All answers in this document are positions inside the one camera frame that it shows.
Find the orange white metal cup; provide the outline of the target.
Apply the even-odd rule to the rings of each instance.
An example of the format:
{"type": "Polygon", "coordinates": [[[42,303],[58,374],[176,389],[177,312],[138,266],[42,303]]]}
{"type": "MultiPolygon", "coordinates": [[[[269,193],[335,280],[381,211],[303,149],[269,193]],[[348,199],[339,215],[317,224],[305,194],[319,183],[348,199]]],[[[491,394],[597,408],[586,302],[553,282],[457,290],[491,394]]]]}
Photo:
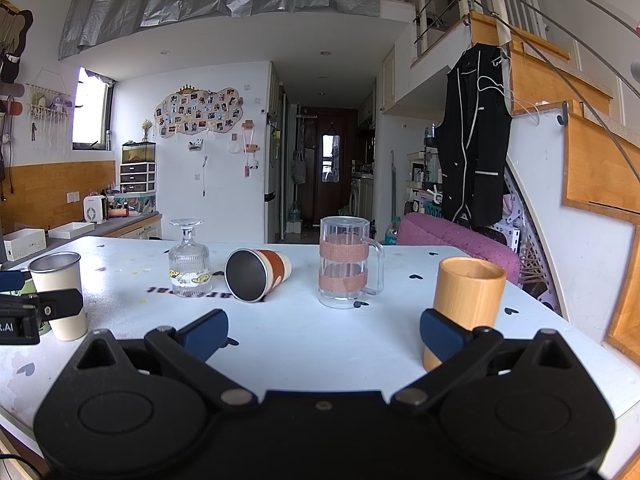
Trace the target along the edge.
{"type": "Polygon", "coordinates": [[[237,249],[224,265],[224,278],[232,296],[250,304],[264,300],[291,273],[288,256],[270,249],[237,249]]]}

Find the cream metal cup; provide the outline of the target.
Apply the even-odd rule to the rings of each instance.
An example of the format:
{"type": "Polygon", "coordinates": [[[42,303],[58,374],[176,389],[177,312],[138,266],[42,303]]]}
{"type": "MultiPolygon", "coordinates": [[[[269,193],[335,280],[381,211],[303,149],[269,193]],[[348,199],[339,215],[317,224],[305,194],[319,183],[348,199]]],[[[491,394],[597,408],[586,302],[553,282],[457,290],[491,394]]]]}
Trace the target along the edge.
{"type": "Polygon", "coordinates": [[[77,252],[56,252],[32,260],[28,270],[43,301],[43,318],[60,341],[73,341],[87,333],[82,299],[80,258],[77,252]]]}

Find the bamboo wooden cup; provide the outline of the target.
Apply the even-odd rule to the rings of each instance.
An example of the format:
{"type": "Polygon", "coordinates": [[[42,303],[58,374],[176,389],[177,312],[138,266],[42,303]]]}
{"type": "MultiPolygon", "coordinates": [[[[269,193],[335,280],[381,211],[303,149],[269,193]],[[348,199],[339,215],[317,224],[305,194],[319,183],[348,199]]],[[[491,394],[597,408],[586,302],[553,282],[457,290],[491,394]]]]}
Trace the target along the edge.
{"type": "Polygon", "coordinates": [[[439,263],[434,308],[466,330],[495,325],[506,286],[506,270],[471,257],[439,263]]]}

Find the white storage box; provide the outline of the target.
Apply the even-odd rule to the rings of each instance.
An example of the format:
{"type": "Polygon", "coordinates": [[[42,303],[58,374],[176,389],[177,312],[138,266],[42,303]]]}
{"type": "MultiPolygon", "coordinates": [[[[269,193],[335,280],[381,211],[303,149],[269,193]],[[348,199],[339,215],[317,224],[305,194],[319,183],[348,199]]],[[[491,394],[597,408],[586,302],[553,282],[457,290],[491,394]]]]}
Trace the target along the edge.
{"type": "Polygon", "coordinates": [[[3,235],[4,250],[9,261],[26,258],[47,248],[43,229],[21,229],[3,235]]]}

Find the upside-down ribbed glass goblet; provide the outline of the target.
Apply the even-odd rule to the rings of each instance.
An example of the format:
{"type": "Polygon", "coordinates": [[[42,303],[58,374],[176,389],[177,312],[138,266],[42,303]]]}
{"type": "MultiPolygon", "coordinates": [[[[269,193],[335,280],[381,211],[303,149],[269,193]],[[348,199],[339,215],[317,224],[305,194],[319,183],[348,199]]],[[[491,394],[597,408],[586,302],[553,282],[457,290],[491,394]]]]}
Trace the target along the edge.
{"type": "Polygon", "coordinates": [[[209,249],[194,240],[194,229],[201,218],[171,220],[181,230],[181,242],[169,249],[169,278],[172,292],[180,297],[204,297],[213,289],[209,249]]]}

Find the purple sofa cushion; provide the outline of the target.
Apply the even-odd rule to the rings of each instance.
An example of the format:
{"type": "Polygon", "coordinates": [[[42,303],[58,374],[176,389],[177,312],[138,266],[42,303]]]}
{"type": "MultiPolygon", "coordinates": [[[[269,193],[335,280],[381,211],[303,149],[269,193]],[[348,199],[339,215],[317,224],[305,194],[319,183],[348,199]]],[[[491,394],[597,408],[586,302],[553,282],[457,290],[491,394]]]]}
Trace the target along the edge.
{"type": "Polygon", "coordinates": [[[402,218],[396,244],[400,246],[451,246],[467,255],[498,264],[506,279],[518,284],[521,261],[518,254],[496,240],[454,222],[413,212],[402,218]]]}

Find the white small appliance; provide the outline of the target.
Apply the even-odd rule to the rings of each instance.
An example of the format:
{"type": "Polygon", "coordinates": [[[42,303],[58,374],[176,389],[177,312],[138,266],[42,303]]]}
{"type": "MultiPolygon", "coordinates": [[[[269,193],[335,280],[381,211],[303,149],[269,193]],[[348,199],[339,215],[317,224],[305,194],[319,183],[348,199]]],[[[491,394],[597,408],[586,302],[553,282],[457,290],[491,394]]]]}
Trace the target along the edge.
{"type": "Polygon", "coordinates": [[[85,222],[104,223],[108,219],[107,199],[104,195],[89,195],[84,198],[85,222]]]}

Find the clear mug with pink bands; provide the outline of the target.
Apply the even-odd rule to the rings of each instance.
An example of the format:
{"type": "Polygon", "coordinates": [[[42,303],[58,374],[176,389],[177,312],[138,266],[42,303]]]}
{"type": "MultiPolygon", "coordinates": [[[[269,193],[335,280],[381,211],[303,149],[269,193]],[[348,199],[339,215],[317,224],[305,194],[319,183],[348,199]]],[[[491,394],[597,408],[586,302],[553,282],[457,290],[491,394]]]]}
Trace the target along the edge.
{"type": "Polygon", "coordinates": [[[370,237],[370,221],[331,216],[320,222],[318,299],[329,308],[367,304],[384,290],[384,249],[370,237]]]}

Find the small drawer cabinet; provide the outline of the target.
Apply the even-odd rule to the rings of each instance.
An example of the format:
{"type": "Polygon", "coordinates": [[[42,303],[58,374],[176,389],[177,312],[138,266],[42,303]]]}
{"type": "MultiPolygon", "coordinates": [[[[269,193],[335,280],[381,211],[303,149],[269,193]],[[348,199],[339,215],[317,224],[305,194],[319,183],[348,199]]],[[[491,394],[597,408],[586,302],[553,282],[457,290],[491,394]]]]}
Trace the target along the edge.
{"type": "Polygon", "coordinates": [[[154,192],[155,183],[154,162],[134,162],[119,166],[119,186],[123,193],[154,192]]]}

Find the black jacket with white trim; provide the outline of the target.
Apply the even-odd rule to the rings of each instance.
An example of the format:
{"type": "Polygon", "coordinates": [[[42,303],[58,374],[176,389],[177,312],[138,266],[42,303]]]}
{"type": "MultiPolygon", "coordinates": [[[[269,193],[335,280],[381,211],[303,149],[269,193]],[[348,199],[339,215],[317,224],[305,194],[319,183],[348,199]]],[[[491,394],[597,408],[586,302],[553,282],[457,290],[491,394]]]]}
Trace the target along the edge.
{"type": "Polygon", "coordinates": [[[506,107],[502,52],[474,44],[447,74],[444,119],[435,128],[442,170],[442,216],[474,228],[502,218],[512,116],[506,107]]]}

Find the wooden staircase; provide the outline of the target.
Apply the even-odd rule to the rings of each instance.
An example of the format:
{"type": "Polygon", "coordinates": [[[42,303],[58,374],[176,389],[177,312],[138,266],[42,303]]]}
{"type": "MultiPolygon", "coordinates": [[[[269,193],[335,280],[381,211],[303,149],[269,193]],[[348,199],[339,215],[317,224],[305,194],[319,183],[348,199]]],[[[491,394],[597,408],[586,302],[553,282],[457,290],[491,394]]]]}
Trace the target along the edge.
{"type": "Polygon", "coordinates": [[[546,245],[565,314],[639,359],[639,140],[608,133],[608,91],[572,74],[568,53],[521,29],[509,44],[508,162],[546,245]]]}

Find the cloud-shaped photo board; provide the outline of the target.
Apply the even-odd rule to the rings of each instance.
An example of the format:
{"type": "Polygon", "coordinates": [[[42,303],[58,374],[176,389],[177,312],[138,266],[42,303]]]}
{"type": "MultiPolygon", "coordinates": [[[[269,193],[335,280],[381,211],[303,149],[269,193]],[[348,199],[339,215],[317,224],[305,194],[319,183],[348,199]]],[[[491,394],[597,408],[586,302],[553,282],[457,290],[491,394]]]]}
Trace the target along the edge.
{"type": "Polygon", "coordinates": [[[243,117],[243,104],[235,88],[210,91],[186,86],[155,107],[156,132],[164,139],[178,133],[228,133],[243,117]]]}

